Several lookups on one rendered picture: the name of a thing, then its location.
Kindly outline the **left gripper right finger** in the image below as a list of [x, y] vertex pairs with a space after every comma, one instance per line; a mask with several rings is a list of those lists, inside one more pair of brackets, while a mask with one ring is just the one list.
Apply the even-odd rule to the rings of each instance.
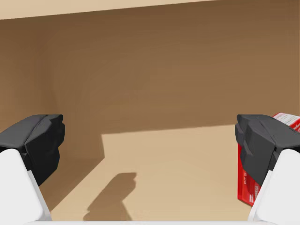
[[239, 114], [235, 136], [248, 221], [300, 221], [300, 117]]

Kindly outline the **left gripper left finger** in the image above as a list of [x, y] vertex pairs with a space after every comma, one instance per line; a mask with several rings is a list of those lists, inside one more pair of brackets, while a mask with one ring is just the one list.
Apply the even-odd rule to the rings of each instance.
[[57, 169], [61, 114], [29, 116], [0, 132], [0, 221], [50, 221], [40, 191]]

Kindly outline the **red carton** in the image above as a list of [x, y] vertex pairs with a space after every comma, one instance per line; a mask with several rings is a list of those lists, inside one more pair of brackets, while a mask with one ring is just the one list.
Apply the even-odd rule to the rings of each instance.
[[277, 113], [239, 114], [235, 125], [238, 143], [238, 199], [253, 205], [268, 171], [282, 150], [300, 153], [300, 116]]

